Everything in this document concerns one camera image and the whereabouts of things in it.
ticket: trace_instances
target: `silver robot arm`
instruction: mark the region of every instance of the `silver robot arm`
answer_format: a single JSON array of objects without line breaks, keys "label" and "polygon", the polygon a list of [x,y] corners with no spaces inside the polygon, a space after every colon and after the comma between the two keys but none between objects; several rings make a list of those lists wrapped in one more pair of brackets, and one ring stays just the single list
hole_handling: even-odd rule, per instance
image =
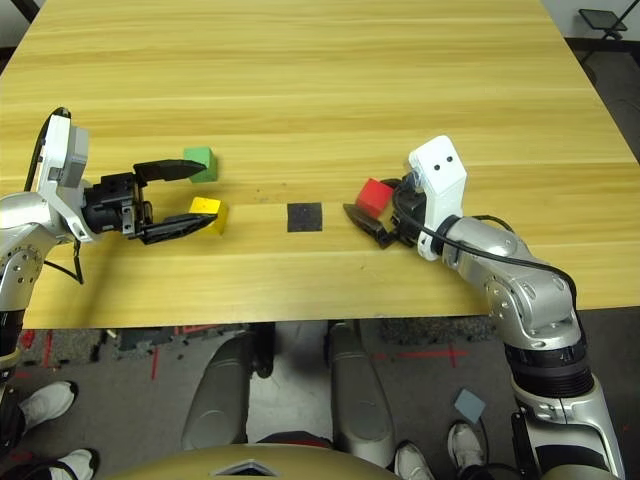
[{"label": "silver robot arm", "polygon": [[[541,263],[514,233],[463,217],[446,238]],[[512,417],[520,467],[531,476],[563,464],[624,478],[602,387],[591,373],[570,285],[550,271],[511,265],[442,245],[442,260],[485,295],[505,344],[520,412]]]},{"label": "silver robot arm", "polygon": [[[441,256],[487,299],[520,406],[512,426],[525,478],[561,465],[625,478],[602,387],[587,361],[571,277],[534,257],[515,233],[462,217],[466,171],[448,137],[416,149],[409,163],[412,172],[399,190],[410,187],[405,205],[413,210],[395,218],[399,238],[415,238],[427,260]],[[411,195],[422,202],[426,196],[426,205],[416,207]],[[394,193],[395,215],[400,203]],[[412,225],[403,228],[403,220]]]},{"label": "silver robot arm", "polygon": [[[188,235],[215,220],[216,215],[183,214],[153,223],[151,203],[142,189],[152,180],[178,180],[205,169],[187,160],[135,164],[134,173],[107,175],[91,185],[82,178],[88,159],[89,133],[71,123],[65,108],[45,121],[36,140],[24,192],[0,198],[0,456],[16,438],[17,400],[7,387],[18,364],[18,336],[35,283],[49,251],[74,242],[76,273],[83,283],[78,259],[81,243],[107,231],[143,243]],[[38,186],[31,191],[40,165]]]}]

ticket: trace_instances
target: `pants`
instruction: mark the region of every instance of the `pants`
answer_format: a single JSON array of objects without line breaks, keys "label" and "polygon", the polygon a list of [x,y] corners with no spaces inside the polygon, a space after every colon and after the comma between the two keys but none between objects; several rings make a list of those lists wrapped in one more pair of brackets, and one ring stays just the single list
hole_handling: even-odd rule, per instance
[{"label": "pants", "polygon": [[18,465],[7,470],[0,480],[51,480],[51,472],[46,464],[42,464],[42,468],[37,468],[38,464]]},{"label": "pants", "polygon": [[[22,439],[22,435],[24,434],[25,428],[25,419],[24,413],[20,408],[18,410],[18,428],[16,429],[16,434],[11,441],[11,448],[15,448],[16,445]],[[51,480],[51,472],[49,472],[49,468],[44,464],[39,462],[31,462],[27,465],[18,465],[9,470],[7,470],[4,474],[0,476],[0,480]]]},{"label": "pants", "polygon": [[470,478],[473,478],[473,480],[494,480],[493,475],[479,465],[471,465],[460,472],[460,480],[469,480]]}]

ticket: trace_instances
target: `black tape square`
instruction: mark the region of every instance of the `black tape square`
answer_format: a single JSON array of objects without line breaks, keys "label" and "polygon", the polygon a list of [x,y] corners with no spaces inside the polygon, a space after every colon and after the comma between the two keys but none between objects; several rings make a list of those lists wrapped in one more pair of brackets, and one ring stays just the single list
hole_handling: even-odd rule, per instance
[{"label": "black tape square", "polygon": [[287,232],[321,232],[321,203],[288,203]]}]

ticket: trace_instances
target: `shoe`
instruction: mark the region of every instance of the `shoe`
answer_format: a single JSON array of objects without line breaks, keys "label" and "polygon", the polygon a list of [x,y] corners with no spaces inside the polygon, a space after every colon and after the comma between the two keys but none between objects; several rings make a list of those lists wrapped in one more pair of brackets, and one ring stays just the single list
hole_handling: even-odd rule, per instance
[{"label": "shoe", "polygon": [[[100,457],[94,450],[81,448],[74,450],[66,457],[59,458],[58,462],[67,465],[76,474],[78,480],[91,480],[98,470]],[[49,472],[51,472],[51,480],[73,480],[73,477],[62,468],[50,467]]]},{"label": "shoe", "polygon": [[484,452],[478,437],[471,426],[465,422],[456,422],[449,430],[447,439],[449,457],[458,471],[471,465],[484,465]]},{"label": "shoe", "polygon": [[394,473],[402,480],[435,480],[418,447],[409,441],[398,445]]},{"label": "shoe", "polygon": [[58,418],[69,410],[77,395],[78,387],[72,382],[54,382],[36,390],[20,403],[20,410],[24,413],[24,431]]}]

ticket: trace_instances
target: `wood grain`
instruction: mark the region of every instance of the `wood grain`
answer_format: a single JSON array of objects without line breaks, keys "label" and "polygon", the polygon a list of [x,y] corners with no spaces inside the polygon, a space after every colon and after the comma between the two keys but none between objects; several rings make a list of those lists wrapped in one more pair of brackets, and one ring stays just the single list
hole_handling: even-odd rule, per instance
[{"label": "wood grain", "polygon": [[[441,133],[467,214],[511,222],[575,277],[580,308],[640,300],[640,169],[533,0],[48,0],[0,95],[2,194],[65,105],[91,134],[89,179],[211,145],[219,182],[147,197],[157,218],[195,195],[231,208],[222,238],[86,246],[82,287],[45,270],[29,328],[483,312],[453,272],[379,251],[342,212]],[[286,233],[286,204],[305,201],[324,231]]]}]

